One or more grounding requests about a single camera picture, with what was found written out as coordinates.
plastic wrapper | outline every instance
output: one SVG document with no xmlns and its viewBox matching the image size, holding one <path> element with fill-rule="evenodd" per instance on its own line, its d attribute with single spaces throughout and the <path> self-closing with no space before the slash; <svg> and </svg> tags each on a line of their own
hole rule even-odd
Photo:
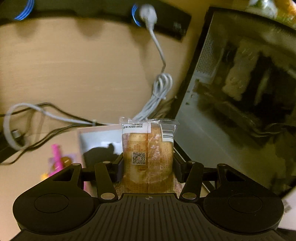
<svg viewBox="0 0 296 241">
<path fill-rule="evenodd" d="M 122 118 L 124 177 L 116 187 L 122 193 L 177 193 L 182 186 L 173 167 L 173 135 L 178 122 L 153 119 L 135 123 Z"/>
</svg>

plastic bag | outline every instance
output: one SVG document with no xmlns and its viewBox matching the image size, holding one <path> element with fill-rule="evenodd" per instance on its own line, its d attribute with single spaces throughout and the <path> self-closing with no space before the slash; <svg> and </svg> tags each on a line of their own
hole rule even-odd
<svg viewBox="0 0 296 241">
<path fill-rule="evenodd" d="M 121 193 L 172 193 L 182 189 L 173 173 L 173 135 L 178 122 L 121 118 L 124 177 Z"/>
</svg>

white power cord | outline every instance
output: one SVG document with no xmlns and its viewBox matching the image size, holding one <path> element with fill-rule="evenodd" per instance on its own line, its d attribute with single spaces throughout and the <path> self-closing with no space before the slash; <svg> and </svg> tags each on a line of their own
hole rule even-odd
<svg viewBox="0 0 296 241">
<path fill-rule="evenodd" d="M 82 121 L 82 120 L 75 120 L 75 119 L 68 119 L 68 118 L 64 118 L 64 117 L 60 117 L 60 116 L 56 116 L 48 111 L 43 110 L 42 108 L 40 108 L 39 106 L 33 105 L 33 104 L 29 104 L 29 103 L 19 103 L 16 105 L 13 105 L 10 107 L 10 109 L 7 111 L 7 113 L 5 114 L 4 117 L 4 121 L 3 121 L 3 132 L 4 132 L 4 136 L 7 140 L 7 142 L 9 143 L 9 145 L 14 148 L 15 150 L 23 150 L 26 149 L 30 143 L 27 139 L 25 139 L 25 145 L 24 146 L 20 146 L 15 139 L 13 138 L 12 134 L 11 134 L 11 130 L 10 130 L 10 116 L 11 113 L 18 107 L 30 107 L 34 110 L 37 110 L 39 112 L 42 112 L 44 115 L 47 115 L 53 119 L 59 120 L 59 121 L 65 121 L 65 122 L 71 122 L 71 123 L 76 123 L 76 124 L 92 124 L 91 122 L 87 122 L 87 121 Z"/>
<path fill-rule="evenodd" d="M 148 117 L 155 111 L 160 101 L 162 99 L 165 99 L 167 93 L 171 90 L 173 86 L 173 79 L 171 75 L 164 73 L 166 67 L 165 57 L 161 46 L 153 32 L 154 25 L 157 22 L 157 15 L 154 7 L 149 4 L 142 5 L 140 9 L 140 17 L 145 22 L 146 27 L 152 37 L 152 40 L 157 47 L 157 50 L 163 62 L 163 67 L 161 73 L 156 77 L 156 80 L 154 81 L 153 92 L 150 100 L 144 105 L 142 111 L 133 118 L 134 121 L 147 120 Z"/>
</svg>

